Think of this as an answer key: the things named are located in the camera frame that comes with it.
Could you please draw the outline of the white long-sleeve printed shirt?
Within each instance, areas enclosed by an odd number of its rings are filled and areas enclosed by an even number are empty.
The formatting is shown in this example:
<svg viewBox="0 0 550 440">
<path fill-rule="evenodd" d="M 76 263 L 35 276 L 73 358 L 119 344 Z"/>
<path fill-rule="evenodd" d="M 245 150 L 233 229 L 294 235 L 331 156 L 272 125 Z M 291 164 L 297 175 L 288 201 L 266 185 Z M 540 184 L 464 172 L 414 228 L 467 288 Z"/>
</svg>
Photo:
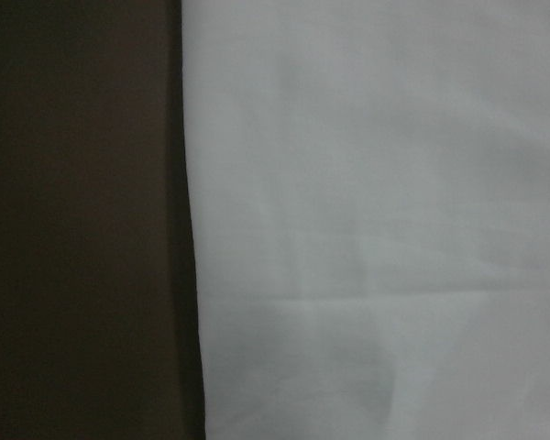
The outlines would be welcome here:
<svg viewBox="0 0 550 440">
<path fill-rule="evenodd" d="M 550 439 L 550 1 L 186 1 L 210 439 Z"/>
</svg>

